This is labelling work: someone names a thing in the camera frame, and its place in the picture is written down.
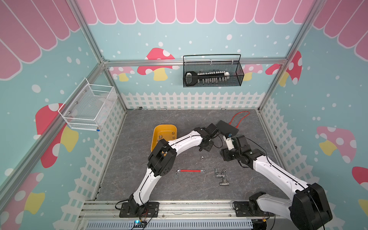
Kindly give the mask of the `yellow plastic storage box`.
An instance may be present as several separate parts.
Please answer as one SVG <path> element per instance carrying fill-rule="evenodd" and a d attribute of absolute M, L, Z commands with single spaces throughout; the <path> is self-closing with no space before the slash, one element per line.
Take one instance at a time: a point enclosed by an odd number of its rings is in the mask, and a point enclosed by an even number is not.
<path fill-rule="evenodd" d="M 155 127 L 152 136 L 151 151 L 154 150 L 157 143 L 165 139 L 166 141 L 177 139 L 177 127 L 175 125 L 158 125 Z"/>

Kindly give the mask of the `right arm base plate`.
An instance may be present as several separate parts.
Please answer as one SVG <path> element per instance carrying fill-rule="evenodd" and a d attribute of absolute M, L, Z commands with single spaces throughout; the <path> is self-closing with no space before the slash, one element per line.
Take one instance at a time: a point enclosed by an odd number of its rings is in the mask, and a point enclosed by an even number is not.
<path fill-rule="evenodd" d="M 250 201 L 234 201 L 232 207 L 236 217 L 264 217 L 269 219 L 274 214 L 262 211 L 254 202 Z"/>

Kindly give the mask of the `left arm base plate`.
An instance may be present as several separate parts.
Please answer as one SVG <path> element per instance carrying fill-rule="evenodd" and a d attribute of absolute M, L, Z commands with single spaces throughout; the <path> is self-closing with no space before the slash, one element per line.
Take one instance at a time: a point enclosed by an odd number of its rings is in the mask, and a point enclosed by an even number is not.
<path fill-rule="evenodd" d="M 151 217 L 158 217 L 159 211 L 159 202 L 148 202 L 142 206 L 134 206 L 130 205 L 128 202 L 124 202 L 121 204 L 119 208 L 120 218 L 151 218 Z"/>

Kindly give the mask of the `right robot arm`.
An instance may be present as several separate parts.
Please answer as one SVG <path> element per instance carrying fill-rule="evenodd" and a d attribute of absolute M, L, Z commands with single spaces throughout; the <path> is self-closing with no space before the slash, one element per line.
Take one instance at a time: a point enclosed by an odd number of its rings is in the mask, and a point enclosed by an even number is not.
<path fill-rule="evenodd" d="M 223 160 L 236 160 L 262 174 L 288 197 L 283 199 L 259 192 L 249 199 L 257 208 L 291 220 L 299 230 L 317 230 L 333 219 L 326 193 L 319 184 L 309 184 L 293 176 L 273 162 L 266 152 L 252 149 L 243 135 L 224 141 L 227 147 L 220 152 Z"/>

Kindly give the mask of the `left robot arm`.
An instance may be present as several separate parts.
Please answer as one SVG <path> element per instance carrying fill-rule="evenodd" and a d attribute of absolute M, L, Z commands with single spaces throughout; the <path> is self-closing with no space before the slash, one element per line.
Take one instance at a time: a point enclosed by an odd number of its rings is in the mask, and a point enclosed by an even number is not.
<path fill-rule="evenodd" d="M 189 134 L 176 140 L 160 140 L 148 157 L 145 176 L 137 190 L 130 195 L 129 205 L 132 208 L 145 205 L 159 180 L 171 171 L 175 158 L 193 147 L 210 150 L 212 148 L 210 140 L 215 138 L 217 133 L 218 128 L 210 124 L 206 128 L 196 127 Z"/>

